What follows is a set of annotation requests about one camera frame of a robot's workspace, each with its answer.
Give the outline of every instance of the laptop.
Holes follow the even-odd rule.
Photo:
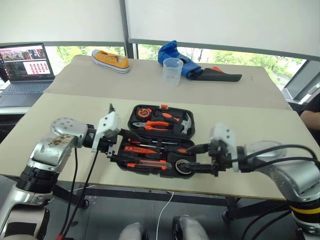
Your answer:
[[[32,106],[55,79],[42,43],[0,46],[0,64],[11,83],[0,107]]]

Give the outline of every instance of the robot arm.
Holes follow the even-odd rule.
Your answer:
[[[49,220],[49,211],[44,206],[52,199],[52,189],[72,149],[83,146],[93,152],[112,153],[121,131],[125,130],[120,129],[120,118],[112,105],[97,129],[69,117],[54,120],[0,210],[0,239],[18,235],[42,239]]]
[[[294,161],[269,164],[270,161],[287,157],[286,149],[279,146],[280,143],[274,141],[237,146],[234,133],[223,124],[217,124],[208,144],[195,145],[188,149],[194,154],[208,152],[211,164],[182,163],[179,167],[184,172],[211,173],[215,176],[218,176],[219,171],[228,168],[233,168],[235,172],[263,173],[275,182],[289,202],[297,225],[307,233],[320,235],[319,162],[311,151],[314,162],[303,160],[304,157],[294,157]]]

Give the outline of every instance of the pliers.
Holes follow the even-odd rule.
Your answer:
[[[147,121],[147,122],[134,122],[132,123],[133,126],[136,127],[144,127],[145,130],[158,130],[158,131],[168,131],[167,128],[155,128],[154,126],[164,126],[169,127],[169,123],[165,121]]]

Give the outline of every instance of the plastic cup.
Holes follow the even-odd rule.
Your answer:
[[[162,80],[168,87],[176,88],[180,82],[180,76],[184,62],[175,57],[163,61]]]

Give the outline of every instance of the white roller blind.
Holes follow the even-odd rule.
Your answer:
[[[0,0],[1,43],[123,42],[119,0]]]
[[[126,0],[130,39],[320,56],[320,0]]]

